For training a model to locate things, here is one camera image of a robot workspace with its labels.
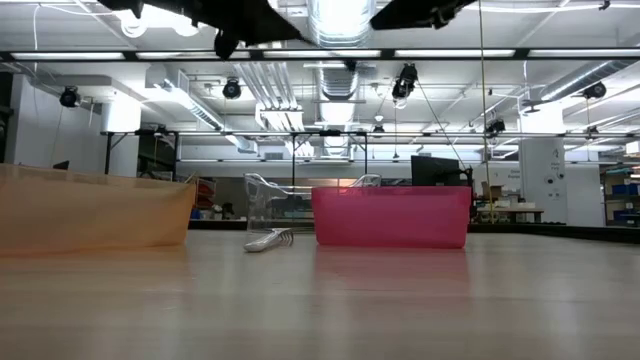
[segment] translucent orange container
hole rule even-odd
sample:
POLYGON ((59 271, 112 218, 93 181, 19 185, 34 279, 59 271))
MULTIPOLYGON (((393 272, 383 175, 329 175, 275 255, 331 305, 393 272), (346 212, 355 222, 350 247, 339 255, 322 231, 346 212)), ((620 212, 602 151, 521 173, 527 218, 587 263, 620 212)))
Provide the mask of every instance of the translucent orange container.
POLYGON ((311 203, 321 245, 462 248, 471 188, 314 188, 311 203))

